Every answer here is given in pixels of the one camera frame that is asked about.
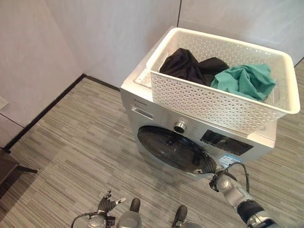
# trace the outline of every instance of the perforated basket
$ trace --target perforated basket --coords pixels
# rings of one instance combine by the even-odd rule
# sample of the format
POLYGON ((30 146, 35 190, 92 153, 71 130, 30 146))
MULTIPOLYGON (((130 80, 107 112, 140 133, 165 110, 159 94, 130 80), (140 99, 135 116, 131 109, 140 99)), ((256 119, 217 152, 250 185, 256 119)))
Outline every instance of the perforated basket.
POLYGON ((293 62, 284 52, 246 42, 173 28, 147 62, 153 101, 226 128, 250 134, 269 121, 300 111, 293 62), (262 103, 159 73, 165 59, 178 48, 188 49, 200 62, 218 57, 230 67, 267 63, 276 86, 262 103))

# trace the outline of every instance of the white wall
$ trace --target white wall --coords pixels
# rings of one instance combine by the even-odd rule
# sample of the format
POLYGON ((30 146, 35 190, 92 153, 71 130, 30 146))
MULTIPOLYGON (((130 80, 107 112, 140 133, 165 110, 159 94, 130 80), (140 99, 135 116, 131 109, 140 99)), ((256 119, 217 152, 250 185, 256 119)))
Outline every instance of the white wall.
POLYGON ((0 147, 4 147, 23 127, 0 115, 0 147))
POLYGON ((304 57, 303 0, 182 0, 179 27, 304 57))
POLYGON ((46 0, 81 68, 116 87, 170 26, 179 0, 46 0))
POLYGON ((0 113, 26 126, 82 69, 42 0, 1 0, 0 31, 0 113))

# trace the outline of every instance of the teal shirt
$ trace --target teal shirt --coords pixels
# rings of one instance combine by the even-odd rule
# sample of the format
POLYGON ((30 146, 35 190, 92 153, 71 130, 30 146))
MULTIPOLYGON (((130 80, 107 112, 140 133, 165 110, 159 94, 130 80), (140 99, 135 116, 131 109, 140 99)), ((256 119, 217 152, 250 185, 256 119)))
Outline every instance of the teal shirt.
POLYGON ((265 100, 275 87, 267 64, 234 66, 215 75, 211 87, 257 101, 265 100))

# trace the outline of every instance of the washing machine door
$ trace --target washing machine door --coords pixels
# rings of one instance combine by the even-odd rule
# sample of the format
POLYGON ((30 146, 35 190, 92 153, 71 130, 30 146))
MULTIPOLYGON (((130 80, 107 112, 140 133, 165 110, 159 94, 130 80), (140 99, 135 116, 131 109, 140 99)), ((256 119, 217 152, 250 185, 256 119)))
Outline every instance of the washing machine door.
POLYGON ((137 137, 150 153, 170 166, 185 172, 205 173, 201 168, 210 157, 190 139, 156 126, 141 127, 137 137))

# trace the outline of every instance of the cable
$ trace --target cable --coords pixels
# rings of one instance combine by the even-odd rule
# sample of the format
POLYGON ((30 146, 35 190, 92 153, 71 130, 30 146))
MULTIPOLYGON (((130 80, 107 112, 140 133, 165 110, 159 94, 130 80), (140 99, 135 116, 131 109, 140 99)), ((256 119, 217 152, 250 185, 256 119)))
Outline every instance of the cable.
POLYGON ((218 178, 220 178, 220 176, 223 175, 224 173, 228 173, 228 169, 230 167, 234 166, 234 165, 241 165, 241 166, 243 166, 244 172, 245 172, 245 177, 246 177, 246 191, 249 193, 249 188, 250 188, 250 186, 249 186, 249 174, 247 173, 246 166, 243 163, 241 163, 241 162, 234 162, 234 163, 229 164, 229 166, 226 169, 224 169, 223 172, 220 173, 220 175, 218 176, 218 178))
POLYGON ((73 219, 73 221, 72 221, 72 224, 71 224, 71 228, 73 228, 73 226, 74 226, 74 223, 75 223, 75 221, 78 219, 78 218, 80 218, 80 217, 83 217, 83 216, 93 216, 93 215, 98 215, 98 213, 97 212, 90 212, 90 213, 84 213, 84 214, 81 214, 81 215, 78 215, 78 216, 76 216, 74 219, 73 219))

